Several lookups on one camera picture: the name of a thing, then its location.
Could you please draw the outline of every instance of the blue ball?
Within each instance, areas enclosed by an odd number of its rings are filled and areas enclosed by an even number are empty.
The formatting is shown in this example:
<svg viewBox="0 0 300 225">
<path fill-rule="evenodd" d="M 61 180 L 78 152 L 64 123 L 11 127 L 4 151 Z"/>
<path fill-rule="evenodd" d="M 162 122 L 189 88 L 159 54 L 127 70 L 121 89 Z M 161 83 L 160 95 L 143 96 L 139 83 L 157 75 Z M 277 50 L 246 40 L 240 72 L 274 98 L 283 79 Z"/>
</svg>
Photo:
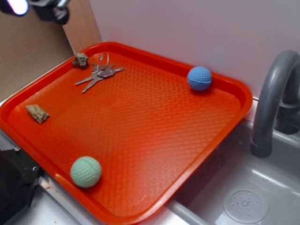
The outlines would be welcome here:
<svg viewBox="0 0 300 225">
<path fill-rule="evenodd" d="M 196 91 L 202 91 L 211 85 L 211 72 L 205 67 L 194 67 L 187 75 L 189 86 Z"/>
</svg>

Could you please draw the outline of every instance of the small stone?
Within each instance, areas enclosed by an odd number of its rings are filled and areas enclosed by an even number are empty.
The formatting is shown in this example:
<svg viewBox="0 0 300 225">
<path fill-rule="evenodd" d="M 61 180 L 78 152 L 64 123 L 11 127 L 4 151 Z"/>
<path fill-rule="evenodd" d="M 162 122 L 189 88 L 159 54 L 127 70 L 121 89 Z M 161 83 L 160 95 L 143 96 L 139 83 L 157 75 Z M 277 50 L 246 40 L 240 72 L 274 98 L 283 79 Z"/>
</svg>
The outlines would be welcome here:
<svg viewBox="0 0 300 225">
<path fill-rule="evenodd" d="M 38 105 L 28 105 L 27 110 L 30 112 L 33 118 L 42 124 L 48 117 L 49 114 L 45 110 L 41 109 Z"/>
<path fill-rule="evenodd" d="M 88 67 L 89 57 L 84 53 L 77 53 L 72 64 L 76 67 L 86 69 Z"/>
</svg>

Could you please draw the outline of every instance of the tray rim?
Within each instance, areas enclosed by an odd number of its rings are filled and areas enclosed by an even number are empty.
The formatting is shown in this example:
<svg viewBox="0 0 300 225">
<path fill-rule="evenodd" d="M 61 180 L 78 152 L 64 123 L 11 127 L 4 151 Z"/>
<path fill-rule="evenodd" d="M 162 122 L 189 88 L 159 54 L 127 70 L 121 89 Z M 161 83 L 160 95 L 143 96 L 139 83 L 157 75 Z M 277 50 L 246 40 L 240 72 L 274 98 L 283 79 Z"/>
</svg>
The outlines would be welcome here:
<svg viewBox="0 0 300 225">
<path fill-rule="evenodd" d="M 168 59 L 162 56 L 158 56 L 152 54 L 150 52 L 146 52 L 143 50 L 139 50 L 127 45 L 123 45 L 116 42 L 103 42 L 100 44 L 92 45 L 85 50 L 83 53 L 86 53 L 89 57 L 100 52 L 104 51 L 121 51 L 117 52 L 118 54 L 126 54 L 128 52 L 132 54 L 136 54 L 142 60 L 149 60 L 151 63 L 149 65 L 156 66 L 160 69 L 167 70 L 169 72 L 180 72 L 180 74 L 184 77 L 187 76 L 188 71 L 194 66 L 178 62 L 176 60 Z M 36 147 L 30 142 L 30 140 L 26 140 L 26 138 L 17 131 L 15 127 L 11 127 L 5 121 L 8 119 L 9 113 L 12 109 L 14 109 L 21 102 L 35 94 L 40 89 L 49 85 L 54 80 L 64 75 L 64 71 L 68 71 L 73 68 L 72 60 L 74 57 L 71 57 L 64 63 L 55 67 L 45 75 L 41 76 L 34 82 L 27 85 L 25 88 L 19 90 L 17 93 L 12 95 L 8 100 L 6 100 L 0 106 L 0 128 L 2 128 L 18 145 L 20 145 L 23 149 L 32 149 L 28 154 L 33 157 L 40 165 L 43 165 L 43 169 L 52 176 L 59 184 L 61 184 L 76 200 L 78 200 L 84 207 L 87 208 L 97 219 L 104 223 L 114 224 L 114 225 L 127 225 L 127 224 L 136 224 L 139 223 L 149 216 L 155 214 L 160 208 L 164 206 L 164 204 L 174 195 L 174 193 L 181 187 L 181 185 L 186 181 L 192 174 L 197 170 L 198 167 L 201 166 L 203 161 L 213 152 L 213 149 L 217 147 L 228 135 L 229 133 L 238 125 L 238 123 L 244 118 L 244 116 L 249 112 L 252 106 L 253 96 L 249 88 L 244 85 L 242 82 L 235 80 L 230 77 L 226 77 L 223 75 L 219 75 L 212 72 L 213 75 L 213 88 L 221 89 L 225 92 L 231 93 L 238 98 L 240 101 L 240 111 L 233 117 L 233 119 L 221 130 L 221 132 L 213 139 L 213 141 L 206 146 L 206 148 L 202 151 L 202 153 L 193 161 L 193 163 L 185 169 L 185 171 L 179 176 L 179 178 L 172 184 L 174 188 L 167 189 L 161 197 L 154 202 L 154 204 L 147 210 L 140 212 L 134 216 L 130 217 L 117 217 L 110 213 L 104 207 L 101 208 L 105 213 L 99 212 L 99 203 L 92 201 L 87 193 L 82 191 L 79 188 L 73 188 L 73 185 L 70 184 L 63 177 L 53 172 L 53 167 L 55 167 L 55 163 L 49 163 L 44 159 L 46 155 L 37 154 Z"/>
</svg>

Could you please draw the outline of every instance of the keys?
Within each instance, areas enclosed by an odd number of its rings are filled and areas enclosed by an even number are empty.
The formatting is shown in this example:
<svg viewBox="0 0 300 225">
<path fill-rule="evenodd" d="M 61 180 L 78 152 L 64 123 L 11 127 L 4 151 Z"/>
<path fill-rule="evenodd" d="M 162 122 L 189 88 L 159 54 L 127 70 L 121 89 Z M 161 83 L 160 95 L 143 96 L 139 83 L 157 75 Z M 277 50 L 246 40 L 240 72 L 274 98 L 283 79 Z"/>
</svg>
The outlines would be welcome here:
<svg viewBox="0 0 300 225">
<path fill-rule="evenodd" d="M 103 78 L 113 76 L 116 72 L 120 72 L 120 71 L 125 69 L 124 67 L 121 67 L 121 68 L 118 68 L 118 69 L 113 69 L 113 67 L 114 67 L 114 64 L 110 65 L 105 70 L 100 71 L 99 76 L 101 76 Z"/>
<path fill-rule="evenodd" d="M 75 85 L 79 85 L 79 84 L 82 84 L 82 83 L 85 83 L 87 81 L 90 81 L 90 80 L 93 80 L 91 83 L 89 83 L 88 86 L 86 86 L 85 89 L 82 90 L 82 93 L 86 92 L 89 88 L 91 88 L 92 86 L 94 86 L 98 81 L 101 81 L 103 80 L 104 78 L 103 77 L 100 77 L 97 75 L 96 72 L 92 72 L 91 76 L 81 80 L 81 81 L 78 81 L 75 83 Z"/>
<path fill-rule="evenodd" d="M 89 88 L 94 86 L 98 81 L 101 81 L 104 78 L 113 76 L 113 75 L 115 75 L 115 73 L 120 72 L 125 69 L 123 67 L 118 68 L 118 69 L 113 69 L 114 64 L 108 66 L 108 62 L 107 62 L 107 65 L 100 66 L 99 64 L 103 58 L 103 55 L 104 54 L 102 54 L 102 56 L 100 57 L 99 63 L 97 65 L 95 63 L 92 63 L 94 68 L 92 69 L 91 75 L 89 77 L 75 83 L 75 85 L 79 85 L 79 84 L 82 84 L 82 83 L 92 80 L 92 82 L 89 83 L 88 86 L 86 86 L 86 88 L 82 90 L 82 93 L 85 93 Z"/>
</svg>

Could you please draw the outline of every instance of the screw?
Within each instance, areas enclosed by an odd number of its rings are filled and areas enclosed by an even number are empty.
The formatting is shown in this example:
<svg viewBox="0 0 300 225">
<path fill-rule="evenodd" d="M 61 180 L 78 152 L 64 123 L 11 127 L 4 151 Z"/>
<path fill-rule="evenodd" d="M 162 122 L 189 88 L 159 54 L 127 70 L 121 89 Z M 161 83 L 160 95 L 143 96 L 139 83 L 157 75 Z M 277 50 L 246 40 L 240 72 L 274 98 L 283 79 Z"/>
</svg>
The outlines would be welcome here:
<svg viewBox="0 0 300 225">
<path fill-rule="evenodd" d="M 20 147 L 16 147 L 16 148 L 15 148 L 15 152 L 16 152 L 16 153 L 19 152 L 20 150 L 21 150 Z"/>
</svg>

